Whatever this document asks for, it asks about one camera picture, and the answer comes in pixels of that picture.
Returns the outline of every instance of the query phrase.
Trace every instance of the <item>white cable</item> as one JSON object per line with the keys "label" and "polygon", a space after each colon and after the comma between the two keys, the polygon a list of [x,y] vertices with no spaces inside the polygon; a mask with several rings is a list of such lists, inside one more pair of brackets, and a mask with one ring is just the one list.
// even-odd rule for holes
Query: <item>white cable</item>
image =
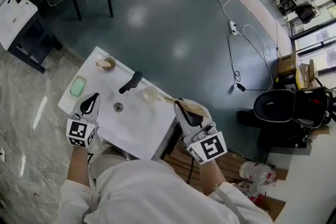
{"label": "white cable", "polygon": [[[10,140],[10,138],[8,137],[8,135],[1,131],[0,130],[0,133],[2,133],[1,137],[4,139],[3,137],[3,134],[7,137],[7,139],[10,141],[10,143],[12,144],[12,146],[20,153],[20,155],[22,156],[23,159],[26,160],[27,163],[29,163],[32,167],[34,167],[35,169],[37,169],[41,175],[43,176],[43,178],[50,184],[52,185],[55,189],[59,190],[58,187],[56,187],[53,183],[51,183],[47,178],[46,176],[41,172],[41,170],[39,168],[37,168],[35,165],[31,164],[31,162],[29,160],[26,159],[26,157],[24,155],[22,155],[22,153],[20,152],[20,150],[17,149],[17,147],[14,145],[14,143],[12,142],[12,140]],[[9,155],[7,154],[7,157],[8,157],[8,170],[9,170]]]}
{"label": "white cable", "polygon": [[[222,7],[222,11],[223,11],[224,15],[225,15],[230,21],[232,21],[231,18],[230,18],[230,16],[228,16],[227,13],[225,12],[225,10],[224,10],[224,5],[221,3],[221,0],[218,0],[218,2],[220,3],[220,5],[221,5],[221,7]],[[260,57],[261,57],[262,60],[265,62],[266,67],[267,67],[267,69],[268,69],[268,71],[269,71],[269,74],[270,74],[270,77],[271,77],[271,86],[270,86],[269,89],[268,89],[268,91],[269,91],[269,90],[272,88],[272,86],[273,86],[273,78],[272,78],[272,73],[271,73],[271,71],[270,71],[270,69],[269,69],[269,67],[268,67],[267,62],[266,62],[266,57],[265,57],[265,55],[267,55],[268,57],[271,57],[271,49],[269,48],[269,46],[268,46],[267,44],[262,45],[261,40],[260,40],[260,38],[259,38],[259,36],[258,36],[256,30],[255,30],[251,25],[249,25],[249,24],[246,24],[246,25],[243,26],[241,33],[238,32],[238,34],[239,34],[240,36],[243,36],[244,28],[245,28],[246,26],[251,27],[251,28],[253,29],[253,31],[256,33],[257,38],[258,38],[258,40],[259,40],[259,42],[260,42],[261,48],[262,48],[262,50],[263,50],[263,53],[262,53],[262,55],[261,55],[261,53],[255,48],[255,46],[253,46],[253,44],[250,43],[250,44],[252,45],[252,47],[259,53]],[[267,53],[265,52],[265,47],[268,48],[268,50],[269,50],[269,54],[267,54]]]}

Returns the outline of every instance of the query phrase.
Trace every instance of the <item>marble floor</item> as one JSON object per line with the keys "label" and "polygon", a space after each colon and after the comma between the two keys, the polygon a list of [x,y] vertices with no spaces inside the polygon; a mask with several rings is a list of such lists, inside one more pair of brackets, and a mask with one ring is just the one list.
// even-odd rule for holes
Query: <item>marble floor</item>
{"label": "marble floor", "polygon": [[[282,22],[272,0],[260,0]],[[108,16],[106,0],[78,0],[83,21],[77,21],[71,0],[40,12],[60,42],[71,51],[53,51],[41,74],[9,53],[0,50],[0,147],[6,162],[0,162],[0,216],[6,223],[53,223],[57,216],[59,191],[71,154],[65,139],[67,115],[57,107],[71,78],[95,46],[114,55],[146,79],[175,97],[193,99],[208,107],[223,131],[227,146],[249,158],[264,159],[257,145],[258,131],[238,124],[235,113],[250,108],[257,92],[235,89],[230,69],[228,19],[217,0],[113,0],[114,17]],[[239,2],[226,6],[239,25],[252,24],[272,56],[267,59],[275,71],[276,44],[255,17]],[[246,30],[252,42],[257,38]],[[242,38],[232,39],[236,68],[244,85],[264,88],[268,71]],[[251,69],[258,69],[251,74]],[[46,97],[42,117],[33,122]],[[11,145],[43,175],[31,167]]]}

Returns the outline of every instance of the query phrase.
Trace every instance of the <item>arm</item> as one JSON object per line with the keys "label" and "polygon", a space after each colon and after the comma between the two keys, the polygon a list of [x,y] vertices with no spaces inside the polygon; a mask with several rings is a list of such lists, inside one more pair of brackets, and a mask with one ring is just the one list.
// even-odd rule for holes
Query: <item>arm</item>
{"label": "arm", "polygon": [[61,187],[61,198],[56,223],[82,224],[86,214],[98,200],[90,188],[87,149],[74,147],[68,172],[68,180]]}
{"label": "arm", "polygon": [[229,200],[237,207],[244,219],[251,224],[271,224],[270,216],[253,204],[237,188],[226,182],[226,179],[215,160],[199,166],[203,193],[211,199],[223,204],[223,200],[213,191],[215,185],[226,194]]}

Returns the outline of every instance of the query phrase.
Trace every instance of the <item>white shirt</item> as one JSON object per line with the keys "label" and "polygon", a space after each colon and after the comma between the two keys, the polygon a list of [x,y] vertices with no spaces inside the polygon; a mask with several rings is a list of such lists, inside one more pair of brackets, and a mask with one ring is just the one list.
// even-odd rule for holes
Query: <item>white shirt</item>
{"label": "white shirt", "polygon": [[[248,223],[271,218],[230,183],[219,187]],[[236,215],[214,193],[205,196],[182,181],[173,169],[136,160],[112,166],[97,180],[97,191],[67,180],[61,188],[58,222],[239,224]]]}

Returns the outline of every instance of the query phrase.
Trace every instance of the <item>small bowl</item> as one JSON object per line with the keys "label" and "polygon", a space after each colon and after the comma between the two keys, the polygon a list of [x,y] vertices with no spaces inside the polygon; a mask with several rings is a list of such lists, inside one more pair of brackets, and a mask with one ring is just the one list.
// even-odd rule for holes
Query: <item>small bowl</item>
{"label": "small bowl", "polygon": [[117,62],[116,62],[115,58],[110,56],[110,55],[104,56],[102,60],[111,64],[111,67],[103,67],[103,69],[105,69],[105,70],[112,70],[117,65]]}

